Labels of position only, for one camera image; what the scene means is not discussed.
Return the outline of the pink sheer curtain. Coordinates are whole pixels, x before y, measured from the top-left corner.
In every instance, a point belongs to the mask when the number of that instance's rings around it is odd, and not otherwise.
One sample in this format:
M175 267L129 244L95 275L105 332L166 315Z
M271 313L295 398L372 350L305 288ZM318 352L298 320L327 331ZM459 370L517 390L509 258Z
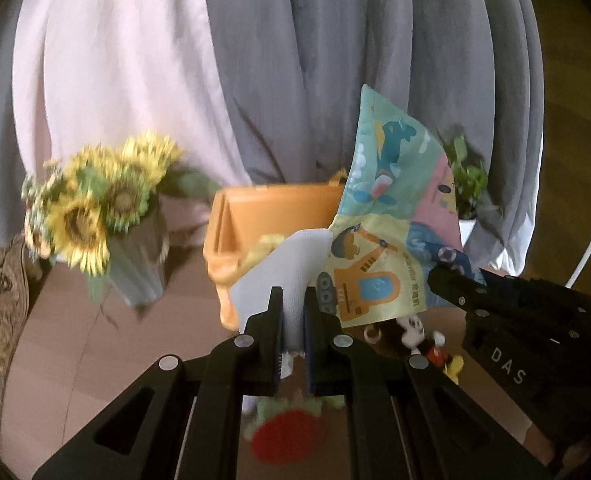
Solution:
M11 81L19 151L34 174L150 130L219 185L250 183L207 0L23 0Z

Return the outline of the white plant pot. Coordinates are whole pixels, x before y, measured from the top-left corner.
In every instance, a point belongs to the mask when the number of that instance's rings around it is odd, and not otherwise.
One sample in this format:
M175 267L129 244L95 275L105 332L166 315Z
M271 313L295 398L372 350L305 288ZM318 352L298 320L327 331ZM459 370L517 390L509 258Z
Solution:
M458 221L459 232L460 232L460 244L463 247L463 252L468 256L471 255L471 249L469 247L469 240L471 239L471 235L478 224L477 219L470 219L470 220L463 220L460 219Z

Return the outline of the orange plastic basket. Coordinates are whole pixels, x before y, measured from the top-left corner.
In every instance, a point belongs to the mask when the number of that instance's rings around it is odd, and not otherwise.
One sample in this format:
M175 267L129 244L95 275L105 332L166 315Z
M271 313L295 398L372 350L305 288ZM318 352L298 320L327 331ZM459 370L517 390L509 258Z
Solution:
M204 260L220 302L220 319L237 330L230 287L297 231L330 226L338 209L344 169L326 183L272 184L223 188L210 213Z

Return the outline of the yellow sunflower bouquet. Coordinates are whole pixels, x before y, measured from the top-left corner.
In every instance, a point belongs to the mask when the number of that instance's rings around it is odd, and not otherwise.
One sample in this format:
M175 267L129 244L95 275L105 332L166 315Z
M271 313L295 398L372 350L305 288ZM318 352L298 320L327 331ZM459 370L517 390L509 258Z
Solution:
M169 136L146 130L120 148L86 145L66 162L48 160L44 177L28 174L22 186L31 256L81 271L90 297L102 300L112 285L111 236L128 232L155 206L162 211L164 197L206 202L220 188L183 155Z

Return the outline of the Mickey Mouse plush toy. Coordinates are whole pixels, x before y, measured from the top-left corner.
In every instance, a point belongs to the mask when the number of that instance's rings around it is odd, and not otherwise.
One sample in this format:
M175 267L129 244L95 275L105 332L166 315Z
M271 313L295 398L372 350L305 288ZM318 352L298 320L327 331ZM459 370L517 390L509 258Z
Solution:
M438 330L428 333L417 314L368 324L364 327L363 337L372 346L400 358L423 356L452 382L459 384L459 375L465 365L463 356L448 353L445 336Z

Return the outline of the colourful cartoon cloth book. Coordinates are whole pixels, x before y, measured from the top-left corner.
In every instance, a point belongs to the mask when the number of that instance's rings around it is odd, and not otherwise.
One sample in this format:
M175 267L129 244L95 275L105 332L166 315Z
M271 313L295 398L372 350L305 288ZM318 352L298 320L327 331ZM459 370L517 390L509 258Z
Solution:
M320 275L345 327L442 307L436 266L481 282L461 244L455 185L441 143L369 86L361 89L353 160Z

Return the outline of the white fluffy towel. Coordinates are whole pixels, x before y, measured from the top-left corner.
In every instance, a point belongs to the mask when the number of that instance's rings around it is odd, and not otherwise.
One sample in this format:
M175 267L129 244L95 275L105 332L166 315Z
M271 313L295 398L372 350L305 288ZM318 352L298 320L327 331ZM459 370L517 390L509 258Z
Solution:
M282 289L284 328L280 356L290 361L304 351L303 307L305 290L323 271L332 242L328 229L297 231L281 242L266 258L253 266L230 289L236 309L239 332L249 318L268 310L273 287Z

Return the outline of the green frog plush toy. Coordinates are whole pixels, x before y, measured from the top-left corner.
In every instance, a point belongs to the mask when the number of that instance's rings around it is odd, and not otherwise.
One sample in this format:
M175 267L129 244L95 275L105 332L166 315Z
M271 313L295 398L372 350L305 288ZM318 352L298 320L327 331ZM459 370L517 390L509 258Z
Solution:
M301 389L292 396L244 396L242 435L261 463L299 463L323 442L321 418L326 408L344 407L344 396L310 396Z

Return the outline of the pale green ribbed vase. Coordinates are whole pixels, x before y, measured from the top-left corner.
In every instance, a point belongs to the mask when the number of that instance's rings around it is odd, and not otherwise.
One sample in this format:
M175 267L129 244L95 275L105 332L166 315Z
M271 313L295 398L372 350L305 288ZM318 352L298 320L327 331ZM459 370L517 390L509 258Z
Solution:
M150 209L126 233L111 236L109 278L125 304L143 309L166 291L166 258L170 242L159 206Z

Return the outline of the green potted plant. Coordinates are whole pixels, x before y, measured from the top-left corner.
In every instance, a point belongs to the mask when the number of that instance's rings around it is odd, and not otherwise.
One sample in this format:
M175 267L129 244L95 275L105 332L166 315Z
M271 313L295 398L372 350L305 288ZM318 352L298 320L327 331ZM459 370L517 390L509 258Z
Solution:
M451 140L447 140L437 131L455 185L455 198L458 218L460 220L475 220L479 212L491 207L487 188L489 174L484 160L474 153L469 146L465 133L457 133Z

